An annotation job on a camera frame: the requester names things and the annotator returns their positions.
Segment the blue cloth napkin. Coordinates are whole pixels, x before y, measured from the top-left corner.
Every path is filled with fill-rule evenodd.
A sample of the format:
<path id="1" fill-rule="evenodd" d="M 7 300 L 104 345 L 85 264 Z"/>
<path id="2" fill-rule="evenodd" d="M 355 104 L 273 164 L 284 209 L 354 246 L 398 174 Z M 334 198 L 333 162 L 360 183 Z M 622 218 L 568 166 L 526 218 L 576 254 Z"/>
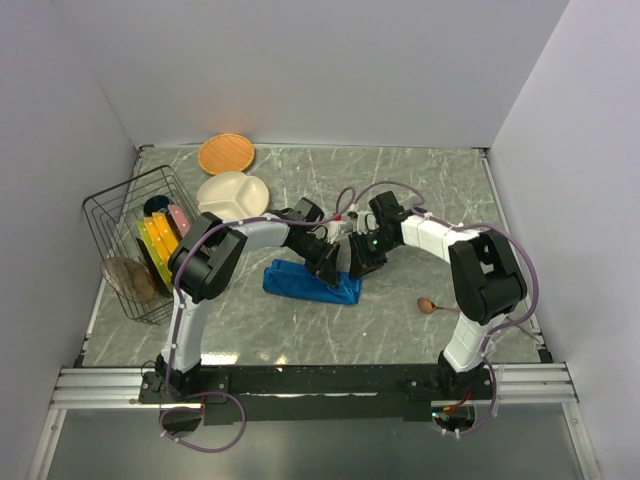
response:
<path id="1" fill-rule="evenodd" d="M 304 265 L 276 259 L 264 270 L 262 288 L 266 293 L 287 298 L 338 305 L 358 304 L 363 281 L 351 279 L 346 272 L 339 272 L 338 280 L 338 286 L 331 287 Z"/>

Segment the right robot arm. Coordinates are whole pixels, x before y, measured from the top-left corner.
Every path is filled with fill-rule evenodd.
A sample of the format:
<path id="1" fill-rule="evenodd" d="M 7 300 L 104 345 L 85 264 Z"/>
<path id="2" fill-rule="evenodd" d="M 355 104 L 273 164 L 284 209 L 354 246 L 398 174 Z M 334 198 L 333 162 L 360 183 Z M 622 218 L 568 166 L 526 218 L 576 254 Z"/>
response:
<path id="1" fill-rule="evenodd" d="M 382 268 L 401 246 L 425 251 L 450 266 L 459 309 L 452 337 L 439 354 L 434 387 L 457 399 L 481 381 L 493 330 L 527 295 L 527 285 L 508 239 L 499 231 L 447 223 L 421 209 L 409 211 L 384 192 L 369 202 L 371 230 L 348 235 L 349 275 Z"/>

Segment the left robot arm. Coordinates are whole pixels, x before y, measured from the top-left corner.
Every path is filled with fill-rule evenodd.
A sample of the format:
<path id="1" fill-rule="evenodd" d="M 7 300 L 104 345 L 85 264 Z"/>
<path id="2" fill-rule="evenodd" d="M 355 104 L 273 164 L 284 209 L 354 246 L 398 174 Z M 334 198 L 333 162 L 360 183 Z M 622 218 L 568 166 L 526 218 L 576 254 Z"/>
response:
<path id="1" fill-rule="evenodd" d="M 264 248 L 288 248 L 304 267 L 330 287 L 339 285 L 337 241 L 319 237 L 322 210 L 301 199 L 295 208 L 223 221 L 201 214 L 171 254 L 173 312 L 164 347 L 155 362 L 164 392 L 177 402 L 197 393 L 204 327 L 213 300 L 227 288 L 241 257 Z"/>

